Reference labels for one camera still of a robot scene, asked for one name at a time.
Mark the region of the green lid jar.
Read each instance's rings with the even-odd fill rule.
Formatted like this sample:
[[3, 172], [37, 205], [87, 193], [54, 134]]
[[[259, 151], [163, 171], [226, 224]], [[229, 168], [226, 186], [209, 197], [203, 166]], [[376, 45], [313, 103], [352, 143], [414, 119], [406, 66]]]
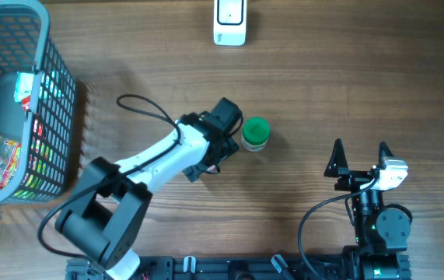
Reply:
[[271, 135], [271, 126], [262, 117], [252, 117], [243, 125], [242, 144], [250, 152], [259, 152], [266, 146]]

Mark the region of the white barcode scanner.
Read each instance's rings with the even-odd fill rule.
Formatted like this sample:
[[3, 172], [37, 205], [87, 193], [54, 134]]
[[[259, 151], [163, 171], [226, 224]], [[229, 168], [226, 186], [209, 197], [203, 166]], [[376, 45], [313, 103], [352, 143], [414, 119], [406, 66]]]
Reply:
[[246, 43], [247, 0], [214, 0], [213, 41], [219, 46]]

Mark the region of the red white small carton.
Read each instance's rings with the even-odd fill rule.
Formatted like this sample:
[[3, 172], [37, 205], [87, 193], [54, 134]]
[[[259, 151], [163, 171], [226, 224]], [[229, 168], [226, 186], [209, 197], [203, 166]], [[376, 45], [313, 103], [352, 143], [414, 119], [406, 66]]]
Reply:
[[28, 111], [30, 109], [30, 100], [31, 96], [27, 96], [21, 100], [22, 107], [25, 111]]

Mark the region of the white teal snack packet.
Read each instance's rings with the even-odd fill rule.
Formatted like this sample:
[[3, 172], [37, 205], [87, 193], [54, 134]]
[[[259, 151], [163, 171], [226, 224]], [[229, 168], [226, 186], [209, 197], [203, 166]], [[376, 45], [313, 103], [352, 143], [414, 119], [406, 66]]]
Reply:
[[32, 93], [34, 74], [17, 72], [14, 100], [20, 103]]

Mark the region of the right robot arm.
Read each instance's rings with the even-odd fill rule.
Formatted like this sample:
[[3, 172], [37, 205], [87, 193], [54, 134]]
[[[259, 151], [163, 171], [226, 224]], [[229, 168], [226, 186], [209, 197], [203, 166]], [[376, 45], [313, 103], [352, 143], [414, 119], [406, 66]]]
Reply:
[[340, 267], [333, 273], [339, 279], [409, 278], [407, 249], [413, 215], [402, 205], [388, 204], [383, 194], [401, 185], [408, 165], [397, 158], [385, 142], [379, 144], [378, 163], [368, 171], [351, 170], [342, 140], [335, 140], [325, 177], [335, 178], [336, 191], [351, 197], [346, 203], [355, 230], [354, 246], [343, 248]]

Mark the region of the grey plastic mesh basket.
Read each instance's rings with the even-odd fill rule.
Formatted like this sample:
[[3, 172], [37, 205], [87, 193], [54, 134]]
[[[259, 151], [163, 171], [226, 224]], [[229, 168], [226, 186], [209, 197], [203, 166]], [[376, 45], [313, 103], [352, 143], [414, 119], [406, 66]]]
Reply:
[[[46, 203], [66, 189], [77, 89], [39, 1], [0, 0], [0, 135], [21, 144], [0, 204]], [[30, 109], [14, 100], [17, 72], [34, 74]]]

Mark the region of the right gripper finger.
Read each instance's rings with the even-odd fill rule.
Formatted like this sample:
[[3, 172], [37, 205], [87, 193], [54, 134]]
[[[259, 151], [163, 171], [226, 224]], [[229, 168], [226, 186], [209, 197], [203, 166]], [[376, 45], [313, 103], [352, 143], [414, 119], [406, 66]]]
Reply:
[[390, 151], [386, 142], [380, 142], [379, 144], [379, 163], [386, 163], [388, 160], [394, 157]]
[[348, 162], [346, 160], [343, 142], [340, 138], [334, 142], [333, 151], [323, 175], [333, 178], [349, 175]]

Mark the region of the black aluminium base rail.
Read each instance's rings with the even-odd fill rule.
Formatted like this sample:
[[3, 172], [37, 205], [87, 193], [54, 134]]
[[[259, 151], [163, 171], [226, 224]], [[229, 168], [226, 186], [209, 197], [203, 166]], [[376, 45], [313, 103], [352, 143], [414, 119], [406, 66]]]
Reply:
[[[321, 255], [310, 260], [325, 279], [412, 278], [408, 256], [359, 257]], [[284, 257], [196, 258], [142, 257], [133, 279], [316, 279], [301, 259]]]

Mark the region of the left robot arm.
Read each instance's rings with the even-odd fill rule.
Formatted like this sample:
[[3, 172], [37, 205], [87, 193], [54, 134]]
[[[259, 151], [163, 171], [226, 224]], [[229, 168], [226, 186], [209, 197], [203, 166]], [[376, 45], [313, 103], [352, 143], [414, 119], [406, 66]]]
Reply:
[[173, 131], [128, 159], [94, 159], [59, 209], [55, 229], [82, 251], [68, 261], [67, 279], [145, 279], [132, 244], [154, 193], [179, 173], [191, 182], [217, 173], [239, 149], [233, 136], [243, 113], [226, 98], [210, 111], [160, 119]]

